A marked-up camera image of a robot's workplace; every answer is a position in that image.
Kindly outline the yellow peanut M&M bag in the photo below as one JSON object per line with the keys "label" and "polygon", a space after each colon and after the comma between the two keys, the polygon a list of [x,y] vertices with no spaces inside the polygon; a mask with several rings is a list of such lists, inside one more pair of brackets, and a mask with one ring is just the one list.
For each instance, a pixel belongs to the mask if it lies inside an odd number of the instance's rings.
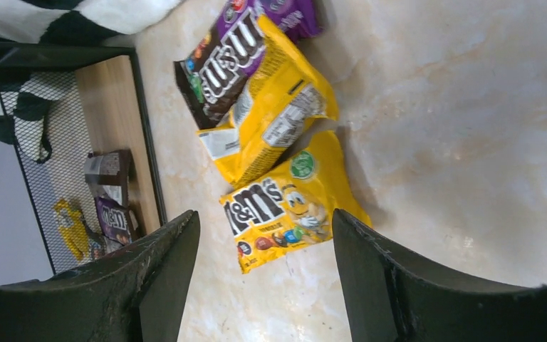
{"label": "yellow peanut M&M bag", "polygon": [[332,130],[265,175],[220,199],[243,274],[333,238],[333,213],[372,221],[353,196],[340,141]]}

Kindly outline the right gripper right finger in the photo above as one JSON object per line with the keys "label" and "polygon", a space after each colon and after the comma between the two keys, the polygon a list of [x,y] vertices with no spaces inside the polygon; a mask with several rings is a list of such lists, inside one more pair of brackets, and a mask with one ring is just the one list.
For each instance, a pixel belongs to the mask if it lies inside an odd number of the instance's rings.
{"label": "right gripper right finger", "polygon": [[457,271],[342,209],[332,228],[354,341],[547,341],[547,285],[514,286]]}

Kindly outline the brown M&M candy bag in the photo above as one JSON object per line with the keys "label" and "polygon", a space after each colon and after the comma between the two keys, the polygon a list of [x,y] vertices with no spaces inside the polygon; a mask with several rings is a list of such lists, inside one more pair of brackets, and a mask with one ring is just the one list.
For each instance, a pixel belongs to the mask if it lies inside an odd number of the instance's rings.
{"label": "brown M&M candy bag", "polygon": [[102,155],[90,153],[85,159],[83,173],[92,195],[127,207],[131,164],[130,150],[115,150]]}

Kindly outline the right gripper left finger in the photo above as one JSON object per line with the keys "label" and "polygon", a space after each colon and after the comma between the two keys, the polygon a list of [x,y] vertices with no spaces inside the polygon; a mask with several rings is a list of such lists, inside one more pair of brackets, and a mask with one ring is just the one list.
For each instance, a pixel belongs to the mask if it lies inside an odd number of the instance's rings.
{"label": "right gripper left finger", "polygon": [[176,341],[199,238],[188,210],[97,261],[0,286],[0,341]]}

